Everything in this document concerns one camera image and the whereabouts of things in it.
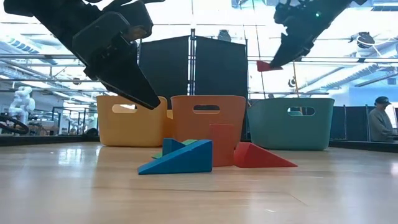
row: green block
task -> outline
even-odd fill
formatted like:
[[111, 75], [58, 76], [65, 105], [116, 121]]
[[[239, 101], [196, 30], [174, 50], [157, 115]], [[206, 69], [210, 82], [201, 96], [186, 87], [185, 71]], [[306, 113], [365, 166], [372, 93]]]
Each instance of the green block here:
[[[192, 144], [192, 143], [197, 142], [197, 141], [198, 140], [189, 139], [189, 140], [185, 140], [185, 141], [183, 141], [181, 143], [187, 146], [187, 145]], [[157, 153], [157, 154], [153, 155], [152, 158], [153, 159], [158, 159], [158, 158], [161, 158], [162, 156], [163, 156], [163, 153], [160, 152], [160, 153]]]
[[198, 140], [189, 139], [189, 140], [185, 140], [185, 141], [183, 141], [181, 143], [187, 146], [187, 145], [192, 144], [192, 143], [194, 143], [196, 141], [198, 141]]

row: orange rectangular block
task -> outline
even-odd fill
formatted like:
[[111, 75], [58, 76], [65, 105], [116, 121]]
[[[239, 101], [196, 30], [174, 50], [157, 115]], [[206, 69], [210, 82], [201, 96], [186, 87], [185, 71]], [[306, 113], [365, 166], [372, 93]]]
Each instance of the orange rectangular block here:
[[209, 139], [213, 141], [213, 167], [233, 166], [234, 126], [231, 124], [211, 124]]

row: orange storage bin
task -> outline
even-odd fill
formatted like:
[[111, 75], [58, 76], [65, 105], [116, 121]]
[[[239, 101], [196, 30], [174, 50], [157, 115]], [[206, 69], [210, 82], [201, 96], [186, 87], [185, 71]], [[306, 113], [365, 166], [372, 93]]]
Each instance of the orange storage bin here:
[[[178, 141], [208, 139], [211, 124], [232, 124], [235, 145], [241, 139], [246, 109], [242, 96], [173, 96], [172, 106], [174, 138]], [[198, 106], [218, 110], [196, 110]]]
[[[154, 110], [121, 96], [97, 96], [99, 138], [105, 146], [157, 147], [167, 135], [167, 100]], [[129, 109], [122, 105], [135, 105]]]

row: ceiling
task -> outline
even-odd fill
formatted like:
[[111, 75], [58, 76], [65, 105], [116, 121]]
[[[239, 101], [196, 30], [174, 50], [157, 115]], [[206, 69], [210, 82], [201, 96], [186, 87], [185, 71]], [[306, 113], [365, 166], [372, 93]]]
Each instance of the ceiling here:
[[[105, 7], [110, 0], [104, 0], [97, 4], [99, 8]], [[395, 11], [372, 11], [374, 6], [369, 2], [366, 7], [352, 5], [352, 8], [345, 10], [331, 25], [324, 31], [315, 42], [315, 46], [306, 58], [306, 61], [296, 64], [297, 82], [306, 86], [303, 89], [313, 91], [308, 84], [331, 71], [341, 69], [340, 73], [349, 75], [355, 71], [358, 63], [354, 63], [350, 57], [372, 57], [387, 58], [392, 57], [392, 45], [396, 44], [398, 37], [398, 23], [391, 22], [398, 17]], [[383, 4], [381, 1], [373, 1], [377, 4]], [[197, 35], [216, 36], [220, 29], [228, 29], [234, 42], [244, 42], [248, 40], [249, 60], [249, 85], [252, 91], [262, 91], [261, 74], [256, 71], [254, 62], [261, 58], [270, 60], [276, 53], [280, 44], [280, 33], [284, 28], [274, 24], [274, 5], [275, 1], [261, 0], [247, 1], [242, 8], [233, 8], [231, 0], [166, 0], [162, 3], [153, 3], [147, 5], [148, 11], [155, 24], [153, 34], [143, 41], [152, 41], [188, 35], [192, 27], [196, 28]], [[21, 17], [6, 14], [0, 6], [0, 54], [71, 54], [40, 22], [34, 17]], [[349, 38], [358, 32], [370, 32], [376, 41], [376, 45], [370, 49], [360, 49], [355, 42], [349, 43]], [[24, 44], [28, 48], [21, 49], [18, 44]], [[83, 73], [84, 66], [76, 59], [63, 60], [26, 60], [7, 59], [7, 62], [14, 62], [24, 68], [36, 71], [35, 78], [56, 78], [64, 79], [87, 79]], [[383, 62], [395, 62], [385, 59]], [[370, 73], [344, 85], [354, 86], [355, 84], [371, 80], [373, 78], [385, 75], [390, 70]], [[330, 83], [337, 82], [340, 73], [335, 73], [329, 78]], [[264, 88], [267, 91], [290, 91], [291, 87], [287, 82], [294, 74], [294, 67], [287, 65], [283, 71], [264, 74]], [[387, 87], [384, 82], [372, 84], [375, 87]], [[48, 83], [51, 88], [60, 89], [66, 98], [74, 96], [84, 96], [93, 98], [103, 92], [67, 92], [66, 90], [104, 90], [100, 83], [82, 83], [75, 85], [73, 83]]]

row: wooden floor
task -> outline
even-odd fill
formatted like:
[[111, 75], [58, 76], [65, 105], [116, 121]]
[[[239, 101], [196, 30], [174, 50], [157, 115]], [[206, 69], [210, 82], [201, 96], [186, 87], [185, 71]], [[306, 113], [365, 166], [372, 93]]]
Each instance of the wooden floor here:
[[0, 148], [0, 223], [398, 223], [398, 154], [276, 152], [298, 168], [137, 175], [159, 149]]

